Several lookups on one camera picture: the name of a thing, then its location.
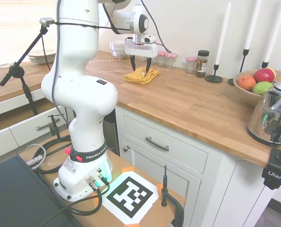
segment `kettle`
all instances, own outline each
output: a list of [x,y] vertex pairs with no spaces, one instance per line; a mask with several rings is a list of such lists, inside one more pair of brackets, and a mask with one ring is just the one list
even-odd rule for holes
[[256,141],[281,148],[281,81],[267,90],[258,102],[247,131]]

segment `window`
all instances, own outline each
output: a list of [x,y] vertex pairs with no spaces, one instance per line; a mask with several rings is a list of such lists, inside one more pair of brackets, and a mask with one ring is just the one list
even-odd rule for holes
[[[39,34],[39,19],[55,18],[55,6],[56,0],[0,0],[0,64],[13,63],[22,56]],[[48,30],[45,49],[55,48],[56,27]],[[41,41],[36,49],[42,49]]]

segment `wooden bowl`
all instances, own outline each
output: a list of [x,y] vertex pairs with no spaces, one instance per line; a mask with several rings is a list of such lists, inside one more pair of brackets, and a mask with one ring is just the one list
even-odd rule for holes
[[258,95],[258,94],[254,94],[250,91],[244,90],[237,84],[237,81],[239,78],[241,78],[242,76],[245,76],[245,75],[250,75],[253,77],[256,71],[257,70],[249,70],[249,71],[241,72],[241,73],[237,74],[233,79],[234,87],[235,87],[240,99],[243,100],[244,102],[250,104],[253,107],[255,107],[257,105],[258,101],[262,98],[262,96]]

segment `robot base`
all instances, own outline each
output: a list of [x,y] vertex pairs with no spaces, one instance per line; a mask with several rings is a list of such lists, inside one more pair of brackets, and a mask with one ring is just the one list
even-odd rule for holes
[[59,170],[53,186],[56,192],[65,200],[75,202],[93,193],[86,179],[91,177],[96,181],[97,186],[105,184],[99,179],[102,175],[108,182],[112,181],[112,163],[107,153],[99,159],[89,163],[74,162],[68,157]]

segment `yellow cloth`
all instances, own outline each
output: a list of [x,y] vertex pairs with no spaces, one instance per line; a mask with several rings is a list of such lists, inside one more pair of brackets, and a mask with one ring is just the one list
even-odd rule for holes
[[159,74],[158,70],[149,69],[149,72],[146,74],[146,67],[140,67],[135,70],[135,72],[130,73],[123,78],[127,81],[148,84],[150,83],[157,75]]

